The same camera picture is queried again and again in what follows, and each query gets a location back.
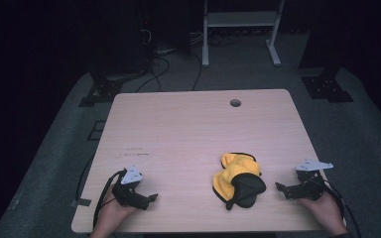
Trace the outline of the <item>black stand with base plate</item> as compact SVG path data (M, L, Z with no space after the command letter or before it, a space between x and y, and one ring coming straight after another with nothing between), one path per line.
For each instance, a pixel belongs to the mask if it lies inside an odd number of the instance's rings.
M343 64L346 40L342 33L341 13L333 0L319 0L317 15L299 66L321 67L318 75L303 76L302 82L312 99L331 103L352 102L349 93L336 80Z
M145 75L149 70L146 63L138 67L123 67L102 51L93 53L87 62L92 84L88 93L81 98L79 107L112 102L124 83Z

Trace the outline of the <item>grey tape strip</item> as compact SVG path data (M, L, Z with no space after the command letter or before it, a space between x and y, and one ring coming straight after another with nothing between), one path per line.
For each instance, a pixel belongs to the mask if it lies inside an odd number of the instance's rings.
M70 206L71 206L71 207L89 206L90 203L91 203L91 200L89 200L89 199L82 199L82 198L79 198L79 199L74 199L74 200L70 203Z

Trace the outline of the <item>person's right hand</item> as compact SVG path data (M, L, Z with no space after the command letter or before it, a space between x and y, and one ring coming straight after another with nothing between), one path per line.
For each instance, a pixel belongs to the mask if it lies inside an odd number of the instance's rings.
M329 193L324 192L318 200L299 198L298 203L311 213L330 237L347 233L339 208Z

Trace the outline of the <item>person's left hand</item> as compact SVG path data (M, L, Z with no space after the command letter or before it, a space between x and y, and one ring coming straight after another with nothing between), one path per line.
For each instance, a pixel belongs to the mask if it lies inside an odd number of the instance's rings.
M103 203L89 238L108 238L137 211L135 207L120 205L111 193L105 196Z

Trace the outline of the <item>white metal table frame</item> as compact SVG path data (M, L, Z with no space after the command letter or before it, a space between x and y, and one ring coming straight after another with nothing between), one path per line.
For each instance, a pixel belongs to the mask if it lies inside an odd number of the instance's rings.
M279 0L279 5L274 11L257 12L209 12L208 1L203 2L203 28L201 65L209 66L208 30L211 28L246 28L246 27L271 27L272 33L266 40L266 46L274 66L280 66L281 60L275 48L275 42L283 15L286 0Z

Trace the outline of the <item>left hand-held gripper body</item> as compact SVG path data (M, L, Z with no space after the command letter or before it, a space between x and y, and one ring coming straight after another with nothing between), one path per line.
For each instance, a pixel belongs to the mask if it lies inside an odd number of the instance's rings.
M132 206L146 210L150 204L150 198L135 191L143 176L135 166L124 169L119 173L117 182L112 188L115 199L122 206Z

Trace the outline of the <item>yellow and black cloth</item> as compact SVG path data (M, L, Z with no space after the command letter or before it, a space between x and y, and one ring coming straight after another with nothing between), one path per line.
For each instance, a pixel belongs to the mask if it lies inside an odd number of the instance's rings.
M222 170L212 179L215 195L227 210L234 205L252 207L257 196L267 188L261 179L260 165L256 159L245 153L226 153L221 156L220 163Z

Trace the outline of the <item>dark floor socket box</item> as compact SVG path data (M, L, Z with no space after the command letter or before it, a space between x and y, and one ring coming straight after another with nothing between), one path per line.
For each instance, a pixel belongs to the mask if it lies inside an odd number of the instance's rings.
M99 141L104 131L105 121L97 120L94 122L91 131L87 136L88 141Z

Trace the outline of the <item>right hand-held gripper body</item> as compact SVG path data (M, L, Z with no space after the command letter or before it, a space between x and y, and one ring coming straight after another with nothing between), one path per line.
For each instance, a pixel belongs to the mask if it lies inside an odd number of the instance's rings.
M332 169L333 164L315 160L304 160L295 167L299 184L286 186L286 199L308 198L318 200L325 191L326 185L321 171Z

